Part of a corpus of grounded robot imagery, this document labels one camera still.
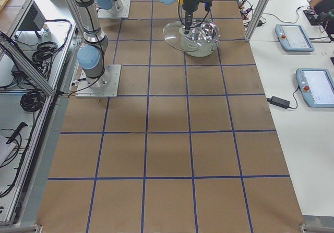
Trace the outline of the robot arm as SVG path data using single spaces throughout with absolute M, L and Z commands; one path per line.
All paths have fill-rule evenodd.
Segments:
M 117 11 L 121 11 L 123 9 L 121 0 L 96 0 L 96 3 L 100 8 L 105 10 L 110 10 L 113 7 L 115 7 Z
M 83 37 L 86 46 L 79 50 L 77 59 L 83 68 L 88 84 L 99 88 L 109 77 L 105 71 L 104 56 L 108 47 L 108 39 L 101 29 L 98 14 L 94 7 L 97 3 L 102 9 L 112 9 L 114 0 L 68 0 L 75 6 L 78 17 L 75 19 L 83 27 Z M 184 10 L 185 17 L 167 24 L 163 29 L 164 40 L 177 50 L 192 53 L 204 45 L 204 32 L 201 29 L 202 20 L 194 20 L 193 14 L 199 4 L 203 3 L 205 10 L 210 11 L 212 0 L 158 0 L 169 5 L 178 2 L 178 10 Z

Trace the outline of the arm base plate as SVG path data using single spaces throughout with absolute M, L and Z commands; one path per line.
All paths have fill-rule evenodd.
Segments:
M 95 80 L 86 78 L 84 71 L 81 71 L 81 78 L 84 81 L 78 83 L 78 92 L 75 93 L 76 98 L 105 98 L 117 97 L 118 86 L 121 75 L 121 65 L 107 65 L 105 66 L 104 74 L 101 78 L 90 87 L 90 84 Z
M 127 19 L 129 17 L 131 0 L 117 0 L 111 9 L 98 10 L 99 19 Z

